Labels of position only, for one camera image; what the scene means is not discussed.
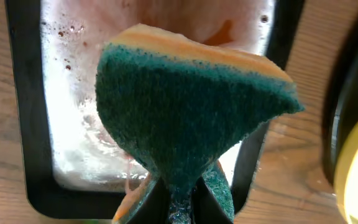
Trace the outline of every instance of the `sponge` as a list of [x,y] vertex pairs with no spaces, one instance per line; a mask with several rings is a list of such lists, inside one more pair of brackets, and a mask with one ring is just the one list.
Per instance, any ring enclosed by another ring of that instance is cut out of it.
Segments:
[[142,24],[105,46],[96,103],[117,144],[175,195],[261,123],[303,109],[269,59]]

